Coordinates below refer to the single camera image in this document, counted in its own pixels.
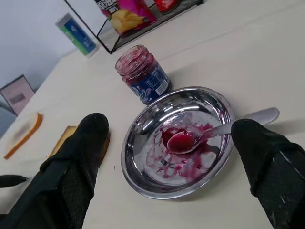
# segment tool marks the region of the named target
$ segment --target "metal spoon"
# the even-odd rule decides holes
[[[261,110],[261,111],[258,111],[258,112],[248,114],[248,115],[246,115],[242,118],[239,118],[239,119],[244,119],[244,118],[252,119],[254,121],[257,121],[261,125],[265,125],[265,124],[271,123],[274,120],[276,120],[279,117],[279,115],[280,115],[280,111],[276,107],[271,107],[271,108],[268,108],[268,109],[265,109],[265,110]],[[202,141],[206,141],[208,138],[230,134],[231,133],[231,127],[232,127],[234,122],[229,122],[229,123],[226,123],[224,125],[220,125],[218,127],[215,127],[213,129],[209,129],[209,130],[203,132],[202,134],[201,133],[196,133],[196,132],[193,132],[193,131],[187,131],[187,130],[184,131],[184,132],[176,133],[167,142],[167,148],[175,154],[190,153],[191,151],[196,149]],[[193,141],[193,143],[191,144],[192,147],[191,148],[186,148],[185,150],[183,150],[183,147],[182,147],[182,150],[180,152],[176,152],[175,149],[172,146],[174,146],[174,144],[179,144],[179,140],[177,140],[177,139],[179,139],[181,137],[185,137],[187,135],[189,135],[189,139],[191,141]]]

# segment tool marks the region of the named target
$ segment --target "metal plate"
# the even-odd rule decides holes
[[[129,128],[121,154],[122,171],[138,193],[155,199],[178,198],[210,181],[233,148],[230,135],[208,140],[208,149],[174,155],[164,146],[162,131],[175,126],[218,126],[235,120],[229,102],[204,87],[172,91],[146,107]]]

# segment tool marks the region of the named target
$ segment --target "glass jar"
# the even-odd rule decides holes
[[[146,105],[172,88],[171,80],[143,45],[136,45],[127,50],[118,59],[115,69]]]

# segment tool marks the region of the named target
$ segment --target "snack bag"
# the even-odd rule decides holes
[[[156,21],[144,0],[95,0],[120,36]]]

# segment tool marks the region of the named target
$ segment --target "white table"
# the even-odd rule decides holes
[[[18,117],[44,115],[33,137],[8,161],[0,159],[0,172],[33,176],[66,126],[100,112],[109,119],[112,138],[84,229],[271,228],[250,194],[236,150],[216,178],[189,197],[152,200],[129,187],[120,168],[121,147],[144,105],[114,65],[127,48],[143,44],[174,88],[212,88],[231,102],[237,115],[276,106],[281,114],[270,128],[305,147],[304,21],[304,0],[210,0],[113,55],[101,48],[86,60],[73,52],[59,62]],[[4,147],[5,136],[0,152]],[[16,198],[22,189],[0,190],[0,213],[12,206],[6,196]]]

